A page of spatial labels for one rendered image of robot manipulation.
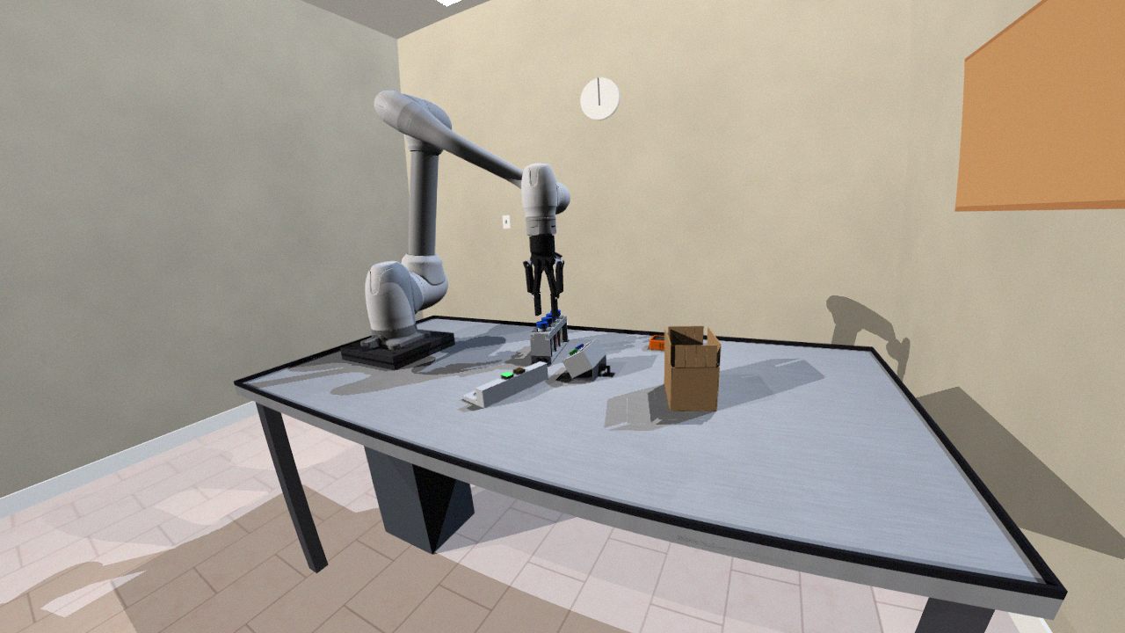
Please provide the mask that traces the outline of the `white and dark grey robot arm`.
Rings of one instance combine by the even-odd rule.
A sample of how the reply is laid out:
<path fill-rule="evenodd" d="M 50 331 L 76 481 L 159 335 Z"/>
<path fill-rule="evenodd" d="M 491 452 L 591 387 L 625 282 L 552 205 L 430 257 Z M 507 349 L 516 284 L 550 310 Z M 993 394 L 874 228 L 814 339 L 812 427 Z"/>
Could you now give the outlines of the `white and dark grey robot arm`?
<path fill-rule="evenodd" d="M 570 192 L 555 180 L 549 164 L 530 164 L 523 171 L 464 139 L 439 105 L 382 90 L 374 109 L 410 145 L 410 253 L 402 263 L 389 261 L 368 270 L 364 291 L 371 338 L 360 344 L 397 350 L 431 336 L 417 329 L 415 314 L 446 297 L 446 269 L 435 255 L 438 168 L 443 150 L 521 188 L 528 236 L 557 234 L 557 219 L 551 215 L 565 211 Z"/>

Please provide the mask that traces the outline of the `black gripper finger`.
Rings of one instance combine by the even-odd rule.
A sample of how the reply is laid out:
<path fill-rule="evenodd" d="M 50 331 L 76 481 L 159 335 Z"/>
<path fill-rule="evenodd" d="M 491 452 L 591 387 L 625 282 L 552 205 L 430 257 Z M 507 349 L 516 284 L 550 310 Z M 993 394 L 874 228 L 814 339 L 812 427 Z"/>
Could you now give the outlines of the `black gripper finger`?
<path fill-rule="evenodd" d="M 542 260 L 542 264 L 544 266 L 544 274 L 548 278 L 549 288 L 551 292 L 550 297 L 551 297 L 552 317 L 557 317 L 558 316 L 557 299 L 559 299 L 560 293 L 562 293 L 562 265 L 565 265 L 565 261 L 555 257 L 554 263 L 555 263 L 555 275 L 554 275 L 554 268 L 549 270 L 547 260 L 546 259 Z"/>
<path fill-rule="evenodd" d="M 526 269 L 526 292 L 532 293 L 532 299 L 534 299 L 534 311 L 536 316 L 541 314 L 541 302 L 540 302 L 540 281 L 543 270 L 539 270 L 540 261 L 537 259 L 534 261 L 534 277 L 532 273 L 531 260 L 524 261 L 523 265 Z"/>

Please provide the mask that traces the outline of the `brown cardboard box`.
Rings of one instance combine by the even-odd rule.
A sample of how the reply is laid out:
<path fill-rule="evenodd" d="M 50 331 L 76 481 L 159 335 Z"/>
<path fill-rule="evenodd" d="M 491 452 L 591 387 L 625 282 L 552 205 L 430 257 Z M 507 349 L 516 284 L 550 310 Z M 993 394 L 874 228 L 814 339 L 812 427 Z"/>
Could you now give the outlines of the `brown cardboard box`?
<path fill-rule="evenodd" d="M 668 327 L 664 340 L 664 392 L 670 412 L 718 412 L 721 342 L 704 327 Z M 716 364 L 718 358 L 718 364 Z"/>

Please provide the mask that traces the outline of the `white key panel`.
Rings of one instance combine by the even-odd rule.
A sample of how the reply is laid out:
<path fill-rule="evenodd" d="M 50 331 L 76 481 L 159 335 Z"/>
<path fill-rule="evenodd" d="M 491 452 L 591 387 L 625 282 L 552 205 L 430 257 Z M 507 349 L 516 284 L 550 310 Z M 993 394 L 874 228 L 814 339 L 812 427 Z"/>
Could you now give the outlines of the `white key panel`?
<path fill-rule="evenodd" d="M 594 382 L 596 377 L 601 376 L 602 370 L 606 370 L 606 368 L 608 372 L 603 376 L 615 376 L 615 373 L 610 373 L 610 367 L 606 365 L 606 350 L 601 347 L 598 340 L 587 342 L 585 345 L 580 344 L 569 354 L 562 360 L 562 364 L 568 370 L 568 373 L 562 378 Z"/>

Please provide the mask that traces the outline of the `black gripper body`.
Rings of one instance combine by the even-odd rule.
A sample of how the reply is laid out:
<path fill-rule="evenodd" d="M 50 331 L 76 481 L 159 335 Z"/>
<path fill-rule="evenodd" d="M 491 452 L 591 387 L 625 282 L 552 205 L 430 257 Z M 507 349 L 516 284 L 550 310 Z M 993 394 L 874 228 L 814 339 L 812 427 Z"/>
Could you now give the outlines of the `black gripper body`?
<path fill-rule="evenodd" d="M 542 260 L 546 259 L 549 270 L 554 266 L 555 261 L 555 236 L 530 236 L 530 252 L 531 252 L 531 263 L 534 265 L 534 261 L 538 259 L 539 270 L 544 270 Z"/>

